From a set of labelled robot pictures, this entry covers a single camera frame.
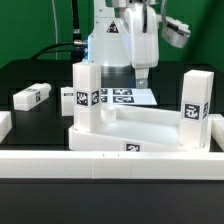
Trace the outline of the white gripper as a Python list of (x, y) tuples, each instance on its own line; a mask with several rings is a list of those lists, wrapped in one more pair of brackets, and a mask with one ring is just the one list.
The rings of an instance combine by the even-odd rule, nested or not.
[(153, 8), (147, 6), (147, 22), (144, 22), (143, 5), (136, 3), (124, 13), (126, 33), (123, 41), (135, 70), (136, 87), (148, 88), (149, 69), (158, 64), (158, 27)]

